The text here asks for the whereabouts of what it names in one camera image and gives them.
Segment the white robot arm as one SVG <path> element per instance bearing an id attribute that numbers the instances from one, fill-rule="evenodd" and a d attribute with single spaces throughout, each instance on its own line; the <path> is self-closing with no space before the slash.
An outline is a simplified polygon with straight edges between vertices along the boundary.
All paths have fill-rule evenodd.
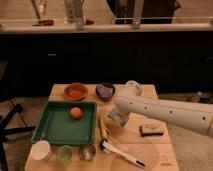
<path id="1" fill-rule="evenodd" d="M 131 113 L 171 123 L 213 138 L 213 104 L 159 100 L 141 96 L 142 86 L 133 80 L 125 83 L 114 97 L 108 117 L 120 119 L 124 127 Z"/>

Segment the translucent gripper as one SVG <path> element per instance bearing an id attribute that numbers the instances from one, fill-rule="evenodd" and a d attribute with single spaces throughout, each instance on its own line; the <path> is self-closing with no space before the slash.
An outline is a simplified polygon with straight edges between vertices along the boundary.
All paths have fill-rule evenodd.
<path id="1" fill-rule="evenodd" d="M 115 121 L 118 120 L 119 124 L 124 127 L 128 120 L 129 120 L 129 115 L 130 115 L 130 110 L 127 108 L 117 108 L 117 116 L 115 117 Z"/>

